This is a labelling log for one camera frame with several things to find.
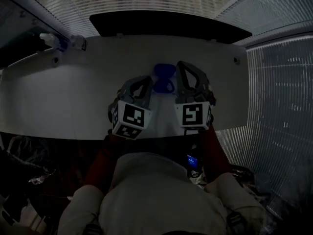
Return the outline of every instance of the plastic bag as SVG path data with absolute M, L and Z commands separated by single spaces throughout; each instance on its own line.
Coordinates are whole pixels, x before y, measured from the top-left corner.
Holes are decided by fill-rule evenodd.
M 11 139 L 7 154 L 15 163 L 23 166 L 29 182 L 41 184 L 56 169 L 56 147 L 42 138 L 17 136 Z

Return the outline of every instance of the white shirt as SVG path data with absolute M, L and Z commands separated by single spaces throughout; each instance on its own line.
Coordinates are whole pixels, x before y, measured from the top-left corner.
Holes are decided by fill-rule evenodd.
M 94 186 L 75 192 L 62 214 L 58 234 L 82 234 L 86 225 L 98 218 L 106 235 L 162 235 L 172 231 L 224 235 L 225 197 L 233 211 L 257 209 L 255 218 L 261 221 L 263 208 L 230 173 L 206 188 L 214 193 L 192 184 L 185 168 L 165 157 L 153 153 L 126 154 L 117 161 L 105 197 Z

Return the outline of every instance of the blue object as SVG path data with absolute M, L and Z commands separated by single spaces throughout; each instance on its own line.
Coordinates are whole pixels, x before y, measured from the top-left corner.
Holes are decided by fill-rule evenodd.
M 58 35 L 56 35 L 56 37 L 59 39 L 59 46 L 57 47 L 57 49 L 61 52 L 64 52 L 68 47 L 66 39 Z
M 198 159 L 195 159 L 194 157 L 191 157 L 189 155 L 187 155 L 188 157 L 188 164 L 190 166 L 192 166 L 193 168 L 197 168 L 198 167 Z
M 157 64 L 155 66 L 155 74 L 158 81 L 154 84 L 153 89 L 156 93 L 170 94 L 175 90 L 175 87 L 170 80 L 176 72 L 176 67 L 170 64 Z

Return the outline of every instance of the white table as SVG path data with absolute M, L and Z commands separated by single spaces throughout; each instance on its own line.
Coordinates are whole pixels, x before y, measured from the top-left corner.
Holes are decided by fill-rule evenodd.
M 35 137 L 100 140 L 111 127 L 107 107 L 123 83 L 152 75 L 157 63 L 179 60 L 207 73 L 217 98 L 216 130 L 246 125 L 246 50 L 234 45 L 172 36 L 88 39 L 86 52 L 69 49 L 57 68 L 50 51 L 6 68 L 0 84 L 0 131 Z M 234 63 L 234 57 L 241 64 Z M 156 113 L 140 138 L 183 135 L 169 96 L 154 95 Z

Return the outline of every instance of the small screen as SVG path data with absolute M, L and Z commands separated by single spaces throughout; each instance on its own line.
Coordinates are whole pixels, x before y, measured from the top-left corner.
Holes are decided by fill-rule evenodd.
M 190 166 L 192 166 L 193 168 L 197 168 L 198 167 L 198 159 L 195 159 L 194 157 L 191 157 L 189 155 L 187 155 L 188 157 L 188 164 Z

